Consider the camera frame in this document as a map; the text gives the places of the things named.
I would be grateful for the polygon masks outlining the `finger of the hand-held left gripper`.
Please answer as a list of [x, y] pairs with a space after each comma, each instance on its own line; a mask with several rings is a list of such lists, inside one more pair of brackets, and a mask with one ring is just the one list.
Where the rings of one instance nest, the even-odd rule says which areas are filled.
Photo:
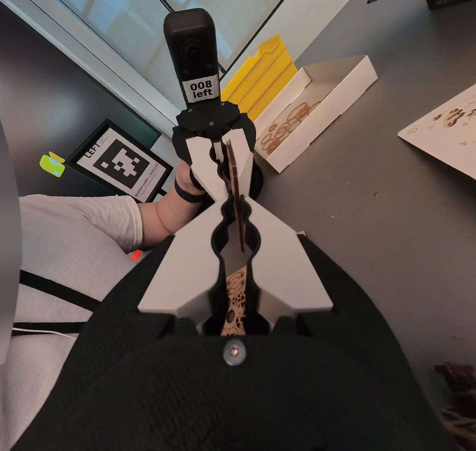
[[232, 129], [227, 133], [227, 143], [229, 142], [232, 159], [236, 165], [239, 194], [248, 197], [252, 178], [253, 151], [249, 148], [242, 128]]
[[215, 202], [225, 202], [229, 192], [218, 174], [218, 164], [211, 157], [213, 144], [203, 137], [191, 137], [186, 140], [191, 158], [191, 170], [205, 191]]

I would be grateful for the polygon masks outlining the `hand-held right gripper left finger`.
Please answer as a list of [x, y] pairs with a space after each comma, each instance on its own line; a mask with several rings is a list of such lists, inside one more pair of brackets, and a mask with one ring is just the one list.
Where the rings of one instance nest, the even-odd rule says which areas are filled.
[[229, 308], [224, 259], [233, 200], [221, 200], [180, 229], [138, 309], [190, 319], [204, 335], [221, 335]]

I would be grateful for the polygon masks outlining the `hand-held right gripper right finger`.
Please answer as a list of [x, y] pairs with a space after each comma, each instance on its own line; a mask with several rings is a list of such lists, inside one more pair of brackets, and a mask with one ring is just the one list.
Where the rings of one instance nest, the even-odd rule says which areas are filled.
[[267, 335], [281, 317], [330, 311], [333, 303], [298, 234], [255, 200], [241, 198], [247, 260], [247, 335]]

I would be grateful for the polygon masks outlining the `small plywood parts fret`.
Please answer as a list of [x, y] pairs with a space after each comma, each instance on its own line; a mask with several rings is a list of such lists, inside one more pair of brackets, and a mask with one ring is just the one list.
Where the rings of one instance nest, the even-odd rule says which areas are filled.
[[229, 161], [229, 176], [231, 183], [231, 196], [234, 206], [235, 221], [238, 229], [238, 239], [241, 253], [245, 253], [245, 230], [242, 220], [241, 195], [239, 191], [238, 161], [233, 150], [231, 140], [225, 142]]

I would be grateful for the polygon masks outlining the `large plywood parts sheet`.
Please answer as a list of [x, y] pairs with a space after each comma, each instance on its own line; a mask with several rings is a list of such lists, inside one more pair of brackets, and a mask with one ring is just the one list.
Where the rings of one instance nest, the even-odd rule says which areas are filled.
[[228, 312], [222, 336], [245, 335], [247, 267], [243, 266], [227, 277]]

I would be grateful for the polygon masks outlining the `illustrated instruction booklet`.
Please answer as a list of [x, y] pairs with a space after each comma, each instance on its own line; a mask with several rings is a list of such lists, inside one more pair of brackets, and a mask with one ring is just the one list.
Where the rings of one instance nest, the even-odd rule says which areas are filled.
[[397, 134], [450, 167], [476, 178], [476, 86], [473, 85]]

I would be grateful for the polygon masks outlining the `person's left forearm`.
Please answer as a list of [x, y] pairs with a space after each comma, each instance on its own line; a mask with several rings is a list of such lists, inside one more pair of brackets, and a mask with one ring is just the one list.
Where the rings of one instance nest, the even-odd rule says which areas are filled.
[[152, 248], [176, 234], [194, 218], [206, 197], [206, 194], [188, 195], [185, 199], [171, 189], [156, 203], [138, 204], [142, 224], [139, 248]]

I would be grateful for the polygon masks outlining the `partly built wooden model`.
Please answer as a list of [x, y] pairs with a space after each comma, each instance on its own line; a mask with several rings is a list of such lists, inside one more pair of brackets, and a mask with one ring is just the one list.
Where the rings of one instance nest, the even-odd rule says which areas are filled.
[[446, 362], [434, 369], [449, 389], [449, 407], [441, 410], [446, 430], [467, 451], [476, 449], [475, 366]]

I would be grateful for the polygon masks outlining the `person's left hand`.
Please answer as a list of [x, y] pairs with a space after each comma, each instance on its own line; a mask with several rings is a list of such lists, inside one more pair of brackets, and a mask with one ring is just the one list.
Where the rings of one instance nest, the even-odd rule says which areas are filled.
[[195, 179], [194, 174], [192, 173], [192, 170], [189, 165], [183, 160], [178, 166], [175, 179], [177, 179], [177, 182], [182, 189], [191, 194], [200, 195], [206, 192], [205, 189], [200, 185], [198, 180]]

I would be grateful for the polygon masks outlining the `black wristband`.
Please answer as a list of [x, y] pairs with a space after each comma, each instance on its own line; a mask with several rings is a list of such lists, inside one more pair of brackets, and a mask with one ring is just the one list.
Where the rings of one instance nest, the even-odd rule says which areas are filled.
[[206, 192], [200, 195], [194, 195], [185, 191], [184, 189], [180, 187], [180, 185], [177, 182], [177, 179], [175, 179], [174, 188], [180, 198], [182, 198], [183, 200], [191, 204], [202, 203], [208, 196], [208, 193]]

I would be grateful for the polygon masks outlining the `tall stack of yellow bins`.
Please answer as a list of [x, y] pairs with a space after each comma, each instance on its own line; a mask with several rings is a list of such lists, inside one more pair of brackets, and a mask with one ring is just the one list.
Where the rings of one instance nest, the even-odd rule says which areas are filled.
[[280, 34], [258, 46], [228, 84], [221, 100], [238, 105], [241, 113], [255, 121], [298, 72]]

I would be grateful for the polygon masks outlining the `pile of tan rubber bands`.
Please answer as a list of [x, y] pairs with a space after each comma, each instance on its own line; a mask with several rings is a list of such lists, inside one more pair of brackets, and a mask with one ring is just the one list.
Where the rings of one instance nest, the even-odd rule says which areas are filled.
[[321, 103], [322, 101], [313, 104], [302, 102], [280, 114], [259, 138], [259, 153], [265, 158], [272, 154]]

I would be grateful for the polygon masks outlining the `black framed marker sign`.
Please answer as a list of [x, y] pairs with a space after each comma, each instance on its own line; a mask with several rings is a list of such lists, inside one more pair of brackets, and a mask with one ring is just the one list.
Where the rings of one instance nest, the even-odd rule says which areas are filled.
[[152, 203], [165, 196], [164, 186], [173, 167], [109, 119], [64, 162], [65, 166], [137, 203]]

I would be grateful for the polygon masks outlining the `white cardboard tray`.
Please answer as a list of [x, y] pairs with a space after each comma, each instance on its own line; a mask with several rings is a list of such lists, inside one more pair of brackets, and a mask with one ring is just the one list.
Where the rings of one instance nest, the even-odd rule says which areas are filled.
[[[309, 64], [302, 67], [254, 121], [255, 152], [277, 173], [291, 165], [312, 142], [343, 115], [378, 79], [368, 55]], [[258, 140], [280, 114], [302, 102], [322, 103], [267, 158]]]

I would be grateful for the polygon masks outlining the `large glass window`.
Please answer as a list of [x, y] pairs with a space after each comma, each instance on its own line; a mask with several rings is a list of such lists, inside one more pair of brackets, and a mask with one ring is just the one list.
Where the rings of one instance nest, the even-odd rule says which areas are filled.
[[167, 47], [168, 13], [203, 8], [212, 17], [220, 75], [281, 0], [60, 0], [179, 110], [185, 108]]

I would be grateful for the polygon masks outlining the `lime green tag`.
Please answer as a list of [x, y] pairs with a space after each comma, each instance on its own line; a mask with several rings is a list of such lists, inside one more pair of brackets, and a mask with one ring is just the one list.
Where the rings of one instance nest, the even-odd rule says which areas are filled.
[[43, 155], [39, 162], [40, 167], [51, 175], [60, 178], [65, 170], [65, 159], [53, 152]]

